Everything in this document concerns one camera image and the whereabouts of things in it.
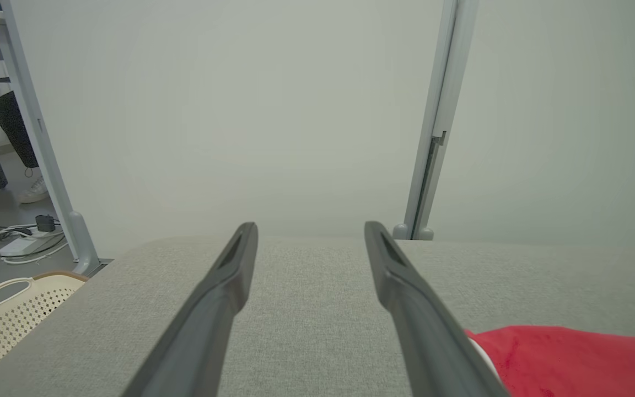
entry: gray metal leg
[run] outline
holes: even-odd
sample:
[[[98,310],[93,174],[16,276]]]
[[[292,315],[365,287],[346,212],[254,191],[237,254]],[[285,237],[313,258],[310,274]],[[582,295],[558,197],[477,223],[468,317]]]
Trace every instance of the gray metal leg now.
[[[11,10],[10,0],[3,0],[3,9]],[[53,146],[51,146],[48,131],[43,121],[28,65],[26,65],[13,13],[4,11],[4,17],[7,26],[0,26],[0,48],[31,146],[33,146],[41,173],[46,181],[61,227],[68,239],[68,244],[70,244],[73,258],[80,259],[76,271],[78,269],[94,269],[99,264],[95,247],[82,216],[73,211],[68,192],[65,189],[63,176],[58,168],[58,161],[53,153]]]
[[[71,212],[70,223],[80,247],[78,250],[80,261],[73,271],[78,274],[88,275],[100,265],[99,258],[96,255],[95,244],[93,244],[88,226],[85,224],[85,219],[80,213],[76,211]]]
[[[395,239],[433,239],[433,231],[427,228],[428,217],[467,65],[478,5],[479,0],[448,0],[443,5],[406,216],[403,223],[394,227]]]

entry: white sneaker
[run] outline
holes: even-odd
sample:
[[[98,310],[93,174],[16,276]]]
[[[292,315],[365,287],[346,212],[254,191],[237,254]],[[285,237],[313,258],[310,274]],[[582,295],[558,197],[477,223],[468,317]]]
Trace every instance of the white sneaker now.
[[[48,188],[46,187],[46,181],[43,180],[43,176],[36,179],[36,181],[31,185],[31,188],[22,191],[18,195],[18,202],[25,203],[35,203],[36,201],[41,201],[48,197]]]

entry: red fabric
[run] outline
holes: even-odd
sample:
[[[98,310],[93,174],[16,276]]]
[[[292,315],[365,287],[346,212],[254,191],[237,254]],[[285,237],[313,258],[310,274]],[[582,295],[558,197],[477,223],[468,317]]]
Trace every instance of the red fabric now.
[[[468,335],[513,397],[635,397],[635,337],[548,326]]]

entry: gray upholstered surface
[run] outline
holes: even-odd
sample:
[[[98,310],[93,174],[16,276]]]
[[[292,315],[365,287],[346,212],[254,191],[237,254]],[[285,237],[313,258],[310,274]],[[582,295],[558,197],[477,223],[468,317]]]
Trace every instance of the gray upholstered surface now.
[[[0,361],[0,395],[119,395],[225,239],[134,249]],[[259,238],[220,395],[409,395],[363,242]],[[635,336],[635,251],[401,242],[461,324]]]

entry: white laundry basket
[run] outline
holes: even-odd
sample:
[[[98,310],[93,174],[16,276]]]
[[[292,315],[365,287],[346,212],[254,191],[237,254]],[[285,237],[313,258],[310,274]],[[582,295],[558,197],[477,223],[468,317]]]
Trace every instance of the white laundry basket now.
[[[28,286],[0,302],[0,360],[87,280],[79,274],[56,271],[2,282],[0,289],[18,282]]]

